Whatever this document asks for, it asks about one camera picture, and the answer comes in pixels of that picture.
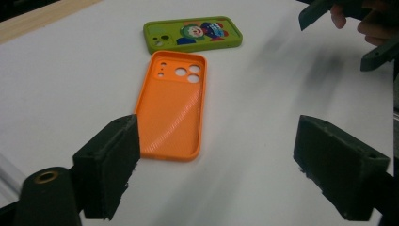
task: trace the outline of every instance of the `camera cutout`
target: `camera cutout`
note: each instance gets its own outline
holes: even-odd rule
[[[188,75],[187,80],[188,80],[190,83],[198,83],[198,82],[200,81],[200,78],[199,78],[199,76],[196,75],[196,74],[190,74],[190,75]]]
[[[163,46],[164,43],[163,43],[162,41],[160,41],[160,40],[157,40],[157,41],[155,42],[155,45],[158,46],[158,47],[160,47],[160,46]]]
[[[175,70],[176,75],[185,76],[187,74],[187,70],[184,68],[178,68]]]
[[[200,71],[200,66],[193,64],[190,66],[189,69],[190,69],[190,72],[192,72],[192,73],[198,73]]]

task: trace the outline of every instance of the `table surface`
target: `table surface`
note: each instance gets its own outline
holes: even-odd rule
[[[132,113],[151,55],[148,21],[228,16],[240,47],[208,60],[198,158],[142,159],[111,221],[89,225],[376,225],[350,222],[293,159],[299,115],[392,157],[392,67],[359,71],[373,46],[328,15],[300,31],[294,0],[103,0],[0,45],[0,154],[24,176],[60,166]]]

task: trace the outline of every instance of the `cartoon character print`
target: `cartoon character print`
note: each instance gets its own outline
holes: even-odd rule
[[[211,41],[224,40],[224,37],[229,36],[229,32],[223,30],[221,23],[190,23],[185,25],[180,30],[182,38],[177,40],[177,44],[191,44],[198,40],[205,40],[205,36],[211,38]]]

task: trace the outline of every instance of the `phone case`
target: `phone case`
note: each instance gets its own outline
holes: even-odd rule
[[[141,156],[190,161],[200,152],[207,63],[203,56],[152,55],[135,114]]]
[[[204,17],[144,24],[147,48],[152,54],[159,50],[197,52],[236,47],[243,35],[228,17]]]

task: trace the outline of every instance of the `phone case rim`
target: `phone case rim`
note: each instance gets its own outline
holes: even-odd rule
[[[207,60],[204,56],[197,55],[197,54],[191,54],[191,53],[182,53],[182,52],[175,52],[175,51],[168,51],[168,50],[161,50],[161,51],[156,51],[153,55],[152,58],[149,62],[148,69],[146,71],[145,78],[143,80],[143,83],[141,85],[141,91],[138,95],[137,103],[135,106],[134,114],[137,114],[137,110],[140,107],[140,103],[142,102],[142,96],[144,95],[145,90],[147,89],[147,86],[145,86],[148,82],[148,80],[151,77],[151,70],[152,70],[152,63],[157,59],[158,56],[161,56],[162,54],[167,54],[167,55],[190,55],[193,57],[198,57],[201,59],[203,62],[204,66],[204,73],[203,73],[203,78],[202,78],[202,87],[201,87],[201,98],[200,98],[200,111],[199,111],[199,132],[198,132],[198,146],[196,150],[191,153],[190,155],[187,155],[185,157],[177,157],[177,156],[169,156],[169,155],[164,155],[164,154],[158,154],[158,155],[153,155],[153,154],[148,154],[148,153],[141,153],[141,156],[144,158],[151,158],[151,159],[158,159],[158,160],[170,160],[170,161],[183,161],[183,162],[188,162],[194,160],[199,154],[200,154],[200,147],[201,147],[201,141],[202,141],[202,123],[203,123],[203,110],[204,110],[204,101],[205,101],[205,90],[206,90],[206,80],[207,80],[207,69],[208,69],[208,63]],[[139,121],[139,116],[137,114],[137,123],[138,125],[140,124]]]
[[[235,25],[235,23],[227,16],[214,16],[214,17],[197,17],[197,18],[185,18],[185,19],[173,19],[173,20],[164,20],[164,21],[151,21],[151,22],[146,22],[143,25],[143,33],[145,37],[145,42],[147,45],[147,49],[150,52],[150,54],[153,54],[157,51],[176,51],[176,52],[185,52],[185,53],[192,53],[192,52],[198,52],[198,51],[207,51],[207,50],[215,50],[215,49],[222,49],[218,48],[216,45],[210,45],[209,43],[197,43],[195,46],[207,46],[208,48],[199,48],[197,50],[192,50],[191,48],[188,48],[187,46],[177,46],[177,47],[172,47],[168,49],[157,49],[155,47],[152,47],[149,42],[149,34],[147,33],[146,27],[152,24],[165,24],[165,23],[178,23],[178,22],[184,22],[184,21],[205,21],[205,20],[215,20],[215,19],[222,19],[226,20],[229,22],[231,27],[234,29],[234,31],[237,33],[239,39],[238,40],[226,40],[224,43],[231,44],[229,47],[224,47],[225,48],[233,48],[233,47],[238,47],[242,44],[243,42],[243,34],[241,31],[238,29],[238,27]]]

